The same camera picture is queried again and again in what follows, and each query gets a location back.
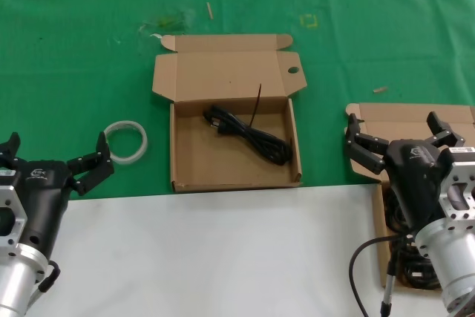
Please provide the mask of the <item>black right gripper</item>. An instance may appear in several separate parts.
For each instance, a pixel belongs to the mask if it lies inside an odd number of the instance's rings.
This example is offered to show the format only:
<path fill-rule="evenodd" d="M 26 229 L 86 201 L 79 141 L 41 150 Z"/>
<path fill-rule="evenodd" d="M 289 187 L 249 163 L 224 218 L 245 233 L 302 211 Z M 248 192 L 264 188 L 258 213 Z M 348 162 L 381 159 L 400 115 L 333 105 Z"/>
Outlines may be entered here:
<path fill-rule="evenodd" d="M 427 116 L 432 136 L 426 140 L 388 140 L 361 133 L 361 120 L 354 113 L 347 119 L 344 153 L 374 174 L 384 169 L 390 187 L 402 208 L 411 231 L 444 220 L 447 215 L 440 195 L 454 183 L 450 148 L 462 147 L 465 139 L 439 119 L 435 111 Z"/>

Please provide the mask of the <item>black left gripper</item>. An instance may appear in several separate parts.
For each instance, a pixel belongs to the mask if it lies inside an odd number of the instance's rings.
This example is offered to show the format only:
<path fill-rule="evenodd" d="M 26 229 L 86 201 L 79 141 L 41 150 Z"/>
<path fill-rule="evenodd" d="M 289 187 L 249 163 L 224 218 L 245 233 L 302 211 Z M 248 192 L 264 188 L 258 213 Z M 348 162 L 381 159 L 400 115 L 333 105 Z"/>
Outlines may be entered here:
<path fill-rule="evenodd" d="M 15 189 L 27 215 L 19 242 L 49 258 L 72 189 L 84 196 L 109 178 L 114 173 L 111 152 L 103 131 L 95 152 L 69 160 L 67 165 L 56 160 L 23 161 L 16 156 L 20 144 L 19 134 L 13 132 L 0 147 L 1 168 L 19 169 Z"/>

